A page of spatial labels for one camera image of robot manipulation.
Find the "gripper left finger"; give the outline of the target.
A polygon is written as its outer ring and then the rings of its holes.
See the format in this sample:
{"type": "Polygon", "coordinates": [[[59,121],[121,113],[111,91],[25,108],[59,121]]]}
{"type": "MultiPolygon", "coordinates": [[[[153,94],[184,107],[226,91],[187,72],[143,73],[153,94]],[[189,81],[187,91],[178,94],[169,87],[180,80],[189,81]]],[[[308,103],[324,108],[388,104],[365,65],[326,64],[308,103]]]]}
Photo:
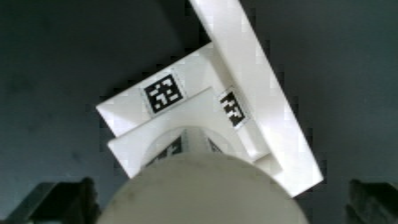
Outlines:
{"type": "Polygon", "coordinates": [[[98,217],[96,185],[86,177],[40,183],[2,224],[96,224],[98,217]]]}

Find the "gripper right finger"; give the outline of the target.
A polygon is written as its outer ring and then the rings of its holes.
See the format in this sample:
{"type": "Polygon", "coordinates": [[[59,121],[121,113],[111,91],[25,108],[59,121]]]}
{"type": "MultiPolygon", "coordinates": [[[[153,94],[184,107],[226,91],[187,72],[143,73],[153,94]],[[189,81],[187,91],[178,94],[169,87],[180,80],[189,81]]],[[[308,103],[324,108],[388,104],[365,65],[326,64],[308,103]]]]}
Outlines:
{"type": "Polygon", "coordinates": [[[398,224],[398,189],[386,183],[351,181],[345,224],[398,224]]]}

